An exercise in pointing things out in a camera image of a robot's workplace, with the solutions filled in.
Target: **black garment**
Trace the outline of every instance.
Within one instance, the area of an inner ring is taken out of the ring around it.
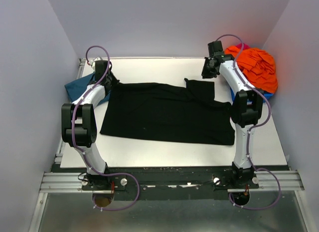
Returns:
[[[213,82],[185,81],[186,88],[158,83],[119,83],[112,90],[101,134],[233,145],[230,103],[214,101]]]

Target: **gray floor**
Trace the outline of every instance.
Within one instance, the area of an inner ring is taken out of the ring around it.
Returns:
[[[249,205],[265,206],[276,192],[255,192]],[[89,194],[50,194],[41,232],[304,232],[294,192],[283,192],[279,203],[264,211],[246,211],[229,201],[139,201],[119,212],[93,209]],[[128,202],[112,202],[120,207]]]

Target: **orange fabric pile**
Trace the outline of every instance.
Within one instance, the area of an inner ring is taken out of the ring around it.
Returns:
[[[225,50],[225,54],[232,54],[235,57],[239,51],[240,49],[236,46],[230,46]],[[242,51],[237,59],[237,64],[255,87],[275,93],[278,88],[276,66],[270,54],[258,48],[250,48]]]

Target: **gray wall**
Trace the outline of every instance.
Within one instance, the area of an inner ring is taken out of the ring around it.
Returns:
[[[291,0],[264,49],[276,59],[273,117],[319,228],[319,0]]]
[[[261,47],[289,0],[49,1],[79,57],[93,44],[111,56],[201,57],[225,33]]]
[[[78,59],[47,0],[0,0],[0,225],[27,231]]]

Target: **blue cloth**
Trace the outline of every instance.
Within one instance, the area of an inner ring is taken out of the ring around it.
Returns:
[[[66,89],[66,92],[68,93],[68,98],[71,102],[79,99],[79,97],[85,92],[87,85],[93,79],[93,77],[94,77],[94,73],[81,77],[64,86]],[[108,94],[102,101],[100,101],[99,105],[108,101],[109,99],[110,99],[110,94]]]

